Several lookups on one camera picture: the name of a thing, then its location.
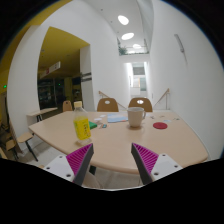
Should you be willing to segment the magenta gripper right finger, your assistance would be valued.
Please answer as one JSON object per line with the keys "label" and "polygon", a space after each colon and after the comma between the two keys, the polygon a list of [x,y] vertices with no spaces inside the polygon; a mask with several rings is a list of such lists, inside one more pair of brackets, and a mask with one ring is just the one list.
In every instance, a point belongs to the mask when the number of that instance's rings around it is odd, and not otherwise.
{"label": "magenta gripper right finger", "polygon": [[136,143],[132,144],[131,153],[144,185],[182,169],[182,167],[167,154],[157,154]]}

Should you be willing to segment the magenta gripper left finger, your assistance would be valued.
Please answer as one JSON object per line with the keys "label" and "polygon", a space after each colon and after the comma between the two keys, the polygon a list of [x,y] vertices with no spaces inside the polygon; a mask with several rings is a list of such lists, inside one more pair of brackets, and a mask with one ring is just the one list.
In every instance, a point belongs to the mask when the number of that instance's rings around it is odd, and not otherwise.
{"label": "magenta gripper left finger", "polygon": [[93,154],[93,144],[88,144],[67,156],[57,156],[44,170],[81,186]]}

